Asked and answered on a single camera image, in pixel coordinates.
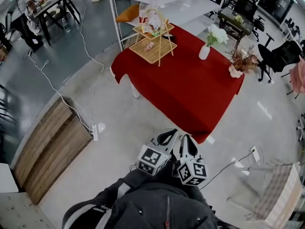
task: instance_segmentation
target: gray floor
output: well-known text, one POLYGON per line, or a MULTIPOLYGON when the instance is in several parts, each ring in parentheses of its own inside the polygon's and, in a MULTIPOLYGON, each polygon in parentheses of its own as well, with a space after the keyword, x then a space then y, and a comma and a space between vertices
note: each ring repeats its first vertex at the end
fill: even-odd
MULTIPOLYGON (((95 3, 91 0, 72 1, 81 16, 87 5, 82 32, 90 56, 97 55, 117 41, 109 0, 95 3)), ((118 12, 128 5, 128 1, 119 0, 118 12)), ((39 67, 49 60, 44 72, 56 89, 59 89, 90 59, 84 50, 80 26, 72 16, 68 17, 68 23, 71 27, 69 33, 60 30, 56 25, 51 25, 49 27, 51 46, 45 42, 43 47, 32 54, 33 60, 39 67)), ((124 26, 122 28, 124 33, 131 31, 130 25, 124 26)), ((27 57, 28 50, 23 39, 17 40, 4 65, 0 68, 0 84, 7 89, 4 92, 4 101, 7 102, 9 115, 13 118, 5 117, 0 121, 7 133, 4 135, 3 147, 7 163, 12 161, 22 137, 34 118, 55 93, 45 77, 27 57)))

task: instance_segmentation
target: black desk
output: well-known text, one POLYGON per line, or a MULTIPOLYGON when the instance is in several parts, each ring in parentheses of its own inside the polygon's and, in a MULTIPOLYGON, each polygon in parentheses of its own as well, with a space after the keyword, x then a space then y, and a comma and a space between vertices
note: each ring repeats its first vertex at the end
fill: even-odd
POLYGON ((80 24, 80 22, 78 21, 77 17, 75 16, 75 13, 73 11, 73 9, 71 8, 70 5, 73 6, 73 8, 76 10, 76 12, 79 14, 80 18, 81 18, 81 15, 80 13, 78 12, 78 10, 76 9, 76 7, 74 6, 74 4, 71 2, 71 0, 47 0, 45 1, 45 3, 47 3, 47 5, 45 5, 39 12, 35 13, 34 14, 34 18, 39 18, 39 21, 40 21, 40 24, 41 24, 41 27, 42 27, 42 30, 43 30, 43 33, 44 33, 44 36, 46 37, 47 41, 48 41, 48 44, 50 44, 50 34, 49 34, 49 31, 48 31, 48 27, 46 25, 46 20, 45 20, 45 17, 44 17, 44 14, 46 14, 58 27, 60 27, 61 29, 63 29, 63 27, 56 21, 56 19, 54 19, 49 13, 48 13, 48 10, 53 7, 54 5, 56 4, 60 4, 61 2, 63 2, 64 4, 64 7, 67 7, 68 10, 70 11, 70 13, 72 14, 72 16, 74 17, 74 19, 78 22, 78 24, 80 24))

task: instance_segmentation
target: pink cloth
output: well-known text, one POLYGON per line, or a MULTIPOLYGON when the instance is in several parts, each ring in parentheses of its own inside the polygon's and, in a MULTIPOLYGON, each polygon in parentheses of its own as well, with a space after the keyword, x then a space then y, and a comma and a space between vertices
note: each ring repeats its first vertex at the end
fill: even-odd
POLYGON ((300 56, 300 62, 290 71, 291 85, 297 94, 305 93, 305 61, 300 56))

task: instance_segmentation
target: white vase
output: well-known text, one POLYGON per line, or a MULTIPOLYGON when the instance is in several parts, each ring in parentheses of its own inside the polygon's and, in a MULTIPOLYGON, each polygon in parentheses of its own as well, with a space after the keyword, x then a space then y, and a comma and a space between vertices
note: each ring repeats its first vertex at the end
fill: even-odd
POLYGON ((206 46, 206 45, 202 46, 200 53, 199 53, 199 58, 202 60, 205 60, 208 57, 209 52, 210 52, 209 46, 206 46))
POLYGON ((239 78, 243 74, 241 71, 237 71, 234 67, 234 65, 231 65, 229 67, 230 76, 233 78, 239 78))

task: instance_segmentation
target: white shirt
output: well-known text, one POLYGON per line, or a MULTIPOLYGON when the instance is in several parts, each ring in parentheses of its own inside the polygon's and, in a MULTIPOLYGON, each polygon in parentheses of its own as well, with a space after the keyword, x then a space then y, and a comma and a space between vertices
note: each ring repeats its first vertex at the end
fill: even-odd
POLYGON ((28 15, 28 2, 31 0, 18 0, 18 6, 13 12, 11 21, 14 21, 17 19, 20 15, 25 13, 25 15, 28 15))

